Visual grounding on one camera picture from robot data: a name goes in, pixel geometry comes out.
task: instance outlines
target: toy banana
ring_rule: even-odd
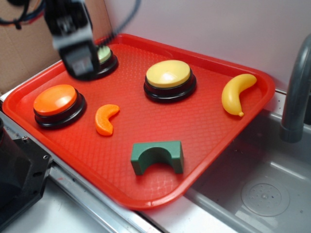
[[[231,79],[223,89],[222,104],[224,109],[232,114],[243,116],[240,103],[240,93],[256,83],[257,79],[252,74],[241,74]]]

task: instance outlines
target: tray rim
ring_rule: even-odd
[[[272,78],[259,70],[245,67],[242,65],[238,65],[232,62],[228,62],[222,59],[218,58],[213,58],[210,56],[206,56],[203,54],[195,53],[192,51],[184,50],[184,49],[179,49],[173,46],[165,45],[162,43],[158,43],[152,40],[140,38],[134,35],[129,35],[129,34],[119,34],[116,39],[112,42],[112,44],[127,44],[130,46],[133,46],[135,48],[139,48],[142,50],[147,50],[159,55],[164,55],[167,57],[167,54],[163,54],[162,51],[163,49],[165,51],[169,51],[170,54],[174,59],[177,59],[181,56],[183,56],[183,61],[196,65],[198,67],[202,67],[202,59],[206,61],[206,63],[210,64],[210,67],[203,67],[204,69],[208,70],[217,70],[217,67],[225,67],[225,69],[221,69],[222,74],[228,75],[231,77],[234,77],[236,75],[242,74],[242,73],[251,73],[256,76],[260,76],[261,78],[264,79],[265,83],[265,94],[262,97],[262,99],[254,105],[252,112],[250,114],[247,114],[243,117],[243,121],[239,121],[236,127],[232,129],[234,131],[235,128],[239,128],[239,130],[236,130],[234,134],[230,133],[224,139],[218,143],[208,155],[203,159],[203,161],[193,169],[190,174],[183,179],[183,181],[179,184],[179,186],[170,192],[169,194],[160,197],[155,200],[135,200],[132,199],[128,196],[126,196],[123,192],[120,190],[116,190],[113,185],[109,185],[110,183],[106,183],[105,191],[103,191],[105,194],[107,194],[111,199],[114,201],[118,202],[121,205],[124,205],[130,209],[133,210],[146,210],[146,209],[151,209],[157,206],[162,206],[169,204],[173,200],[179,198],[181,195],[183,195],[186,190],[195,182],[195,180],[208,168],[208,166],[215,160],[217,159],[218,155],[221,154],[221,152],[230,144],[232,136],[235,138],[250,122],[251,120],[264,108],[265,104],[273,97],[275,93],[275,84],[272,80]],[[47,143],[52,143],[53,142],[49,139],[47,139],[42,133],[37,131],[35,128],[32,127],[30,123],[25,121],[22,116],[19,114],[15,113],[11,106],[14,106],[16,103],[16,99],[21,100],[25,95],[29,94],[30,92],[33,91],[33,89],[29,88],[28,92],[25,92],[23,90],[24,85],[27,85],[29,87],[38,87],[44,84],[47,80],[52,79],[55,75],[62,73],[65,71],[65,67],[63,65],[62,61],[59,61],[55,63],[53,66],[49,67],[48,69],[44,70],[43,72],[40,72],[36,76],[34,76],[32,79],[26,81],[23,83],[21,86],[19,86],[17,89],[15,89],[12,93],[8,95],[8,97],[5,99],[3,103],[3,111],[10,117],[12,118],[16,123],[18,123],[21,127],[23,127],[26,131],[28,131],[32,136],[34,136],[38,141],[40,141],[43,145],[46,146]],[[53,145],[53,148],[48,147],[51,151],[53,151],[56,155],[58,151],[63,151],[63,149],[60,148],[58,145]],[[74,170],[76,170],[78,173],[78,170],[84,169],[86,166],[80,162],[76,161],[74,163],[74,166],[72,166],[68,161],[64,160],[70,167],[72,167]],[[94,174],[95,172],[89,173],[87,176],[82,175],[85,177],[89,182],[97,186],[94,181],[98,181],[99,178]]]

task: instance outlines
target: sink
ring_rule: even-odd
[[[263,110],[185,196],[241,233],[310,232],[311,127],[291,144],[280,121]]]

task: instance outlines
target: plastic tray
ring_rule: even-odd
[[[110,48],[119,67],[109,76],[78,81],[59,62],[12,92],[3,110],[98,189],[133,210],[167,204],[184,194],[275,92],[272,79],[261,71],[132,35],[119,35]],[[190,65],[197,89],[180,102],[152,102],[143,90],[146,71],[169,59]],[[232,77],[243,73],[254,74],[258,81],[240,95],[245,115],[232,116],[222,107],[222,90]],[[83,94],[86,112],[63,129],[41,129],[35,122],[33,101],[58,84],[70,84]],[[97,109],[105,104],[120,107],[110,119],[114,126],[110,137],[99,135],[94,123]],[[130,162],[134,143],[173,140],[182,143],[183,174],[155,164],[142,176],[135,175]]]

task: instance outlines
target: cardboard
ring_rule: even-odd
[[[30,10],[36,2],[31,0]],[[107,35],[111,26],[104,1],[86,0],[86,6],[94,39]],[[0,1],[0,9],[0,17],[7,20],[18,18],[22,12],[6,0]],[[0,26],[0,96],[59,60],[43,17],[21,30]]]

